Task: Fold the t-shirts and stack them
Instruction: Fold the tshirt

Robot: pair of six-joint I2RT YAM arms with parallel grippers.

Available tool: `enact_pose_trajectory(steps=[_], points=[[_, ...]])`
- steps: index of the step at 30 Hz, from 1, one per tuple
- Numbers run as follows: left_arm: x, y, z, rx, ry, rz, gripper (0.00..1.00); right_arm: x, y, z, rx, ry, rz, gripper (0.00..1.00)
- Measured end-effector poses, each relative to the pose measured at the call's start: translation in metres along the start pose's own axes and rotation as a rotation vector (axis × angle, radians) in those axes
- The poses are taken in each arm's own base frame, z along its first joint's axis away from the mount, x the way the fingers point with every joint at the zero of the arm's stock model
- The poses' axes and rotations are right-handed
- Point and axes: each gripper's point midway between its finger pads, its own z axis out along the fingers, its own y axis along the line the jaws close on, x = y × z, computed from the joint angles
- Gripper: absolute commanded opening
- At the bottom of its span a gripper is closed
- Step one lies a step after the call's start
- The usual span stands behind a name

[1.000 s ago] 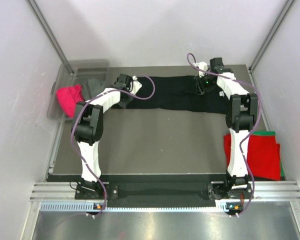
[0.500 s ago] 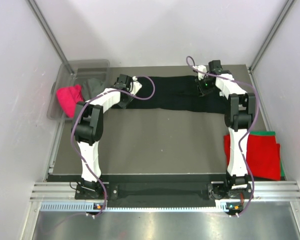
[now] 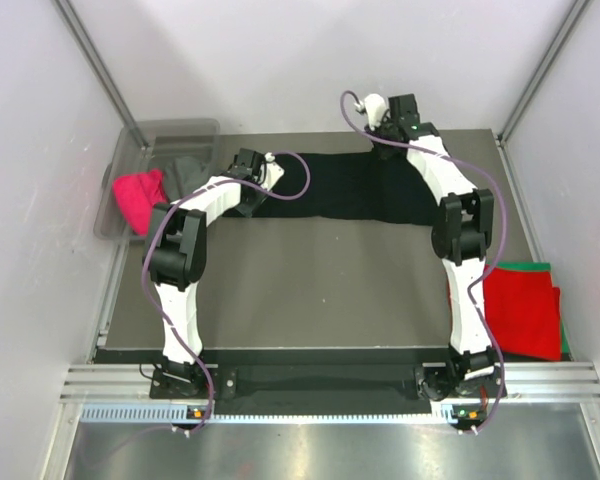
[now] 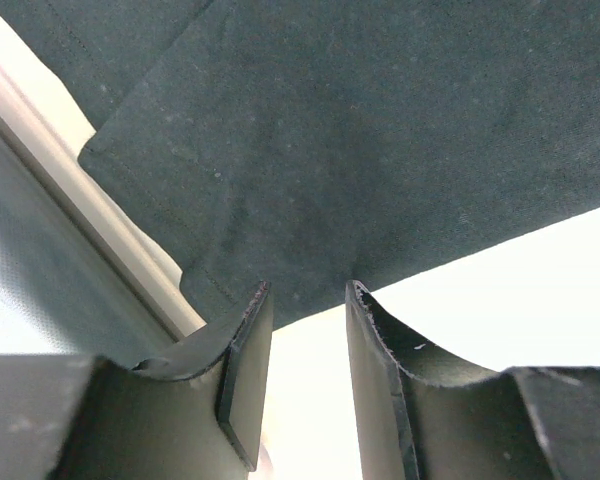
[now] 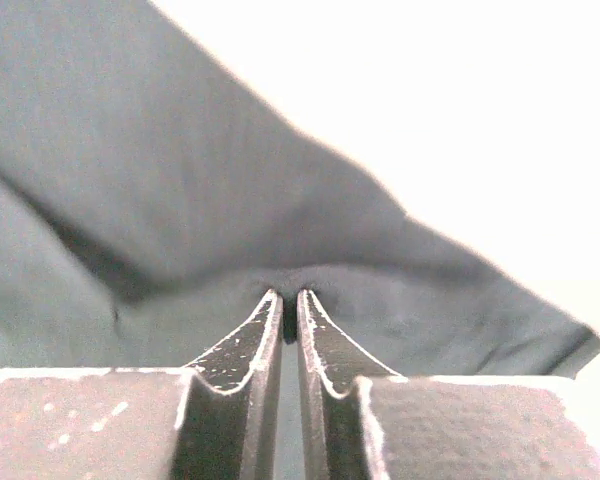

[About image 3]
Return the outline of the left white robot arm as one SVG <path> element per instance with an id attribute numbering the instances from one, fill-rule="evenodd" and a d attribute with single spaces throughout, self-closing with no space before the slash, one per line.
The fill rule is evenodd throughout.
<path id="1" fill-rule="evenodd" d="M 272 153 L 242 149 L 230 168 L 192 193 L 153 208 L 144 261 L 158 295 L 164 324 L 160 374 L 185 396 L 206 387 L 207 374 L 197 364 L 202 351 L 198 332 L 197 287 L 207 264 L 207 230 L 235 209 L 251 216 L 284 175 Z"/>

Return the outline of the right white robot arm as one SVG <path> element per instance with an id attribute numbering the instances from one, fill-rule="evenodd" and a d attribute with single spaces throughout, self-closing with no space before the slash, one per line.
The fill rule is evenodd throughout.
<path id="1" fill-rule="evenodd" d="M 381 147 L 405 154 L 437 203 L 431 241 L 447 276 L 452 316 L 446 380 L 454 393 L 470 395 L 494 373 L 496 362 L 485 327 L 482 287 L 494 194 L 461 172 L 433 124 L 420 121 L 414 95 L 385 99 L 370 94 L 358 110 L 366 113 L 365 130 L 381 140 Z"/>

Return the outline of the black t shirt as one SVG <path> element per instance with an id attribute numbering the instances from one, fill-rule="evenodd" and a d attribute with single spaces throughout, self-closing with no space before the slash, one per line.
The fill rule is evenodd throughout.
<path id="1" fill-rule="evenodd" d="M 284 196 L 305 194 L 293 201 L 268 197 L 255 218 L 310 218 L 375 220 L 392 224 L 431 226 L 438 203 L 419 172 L 401 156 L 381 159 L 374 152 L 342 154 L 303 153 L 309 169 L 290 155 L 276 162 L 285 173 L 274 188 Z"/>

